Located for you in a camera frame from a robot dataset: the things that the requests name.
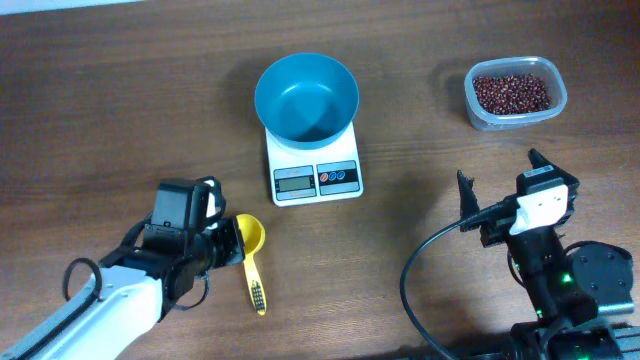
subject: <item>container of beans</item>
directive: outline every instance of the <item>container of beans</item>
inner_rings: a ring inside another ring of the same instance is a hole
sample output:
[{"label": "container of beans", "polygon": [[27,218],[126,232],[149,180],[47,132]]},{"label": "container of beans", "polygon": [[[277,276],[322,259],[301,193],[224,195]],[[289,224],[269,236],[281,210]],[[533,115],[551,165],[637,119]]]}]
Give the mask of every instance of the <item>container of beans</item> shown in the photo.
[{"label": "container of beans", "polygon": [[478,130],[509,130],[558,115],[567,90],[558,69],[537,56],[481,62],[464,79],[467,113]]}]

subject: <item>blue bowl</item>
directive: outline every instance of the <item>blue bowl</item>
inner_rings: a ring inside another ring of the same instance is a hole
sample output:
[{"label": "blue bowl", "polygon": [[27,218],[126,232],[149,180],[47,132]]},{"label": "blue bowl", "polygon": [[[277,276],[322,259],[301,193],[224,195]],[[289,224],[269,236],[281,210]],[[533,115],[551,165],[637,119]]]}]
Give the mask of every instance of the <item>blue bowl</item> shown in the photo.
[{"label": "blue bowl", "polygon": [[284,57],[262,74],[256,112],[265,128],[295,149],[331,144],[358,112],[356,79],[337,60],[322,54]]}]

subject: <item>scale control panel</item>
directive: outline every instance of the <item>scale control panel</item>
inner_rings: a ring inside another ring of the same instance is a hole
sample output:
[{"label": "scale control panel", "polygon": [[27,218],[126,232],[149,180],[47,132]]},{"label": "scale control panel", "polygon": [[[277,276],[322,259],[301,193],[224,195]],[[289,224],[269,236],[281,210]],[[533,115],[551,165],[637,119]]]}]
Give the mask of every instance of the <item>scale control panel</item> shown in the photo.
[{"label": "scale control panel", "polygon": [[278,169],[273,178],[278,201],[310,197],[320,197],[317,201],[337,200],[359,196],[348,193],[362,189],[358,166],[353,160]]}]

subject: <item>brown tabletop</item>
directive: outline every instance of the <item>brown tabletop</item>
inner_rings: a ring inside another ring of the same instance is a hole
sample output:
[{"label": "brown tabletop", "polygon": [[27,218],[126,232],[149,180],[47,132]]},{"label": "brown tabletop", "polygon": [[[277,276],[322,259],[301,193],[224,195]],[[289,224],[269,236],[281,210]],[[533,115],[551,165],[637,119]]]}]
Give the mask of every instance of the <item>brown tabletop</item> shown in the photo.
[{"label": "brown tabletop", "polygon": [[[122,359],[349,358],[423,346],[400,302],[405,261],[459,216],[457,169],[476,178],[486,206],[515,192],[531,147],[582,182],[563,243],[638,254],[632,3],[190,0],[0,17],[0,349],[64,304],[66,265],[113,249],[168,177],[214,175],[227,214],[264,223],[256,262],[269,309],[253,312],[241,266],[216,270],[203,305],[172,311]],[[300,51],[339,59],[358,81],[361,198],[271,201],[253,91],[270,63]],[[566,108],[530,128],[473,129],[466,72],[522,55],[558,67]],[[446,344],[535,319],[506,247],[483,249],[477,232],[429,248],[408,294]],[[640,299],[637,286],[632,295]]]}]

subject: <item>black marking on spoon handle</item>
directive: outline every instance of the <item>black marking on spoon handle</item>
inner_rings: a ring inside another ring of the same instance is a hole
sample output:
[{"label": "black marking on spoon handle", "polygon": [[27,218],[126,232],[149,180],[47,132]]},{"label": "black marking on spoon handle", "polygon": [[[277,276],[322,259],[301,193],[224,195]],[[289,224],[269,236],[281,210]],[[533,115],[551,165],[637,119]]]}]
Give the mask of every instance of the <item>black marking on spoon handle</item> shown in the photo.
[{"label": "black marking on spoon handle", "polygon": [[264,299],[262,298],[262,287],[260,283],[253,280],[251,283],[251,296],[253,297],[253,307],[256,311],[265,311]]}]

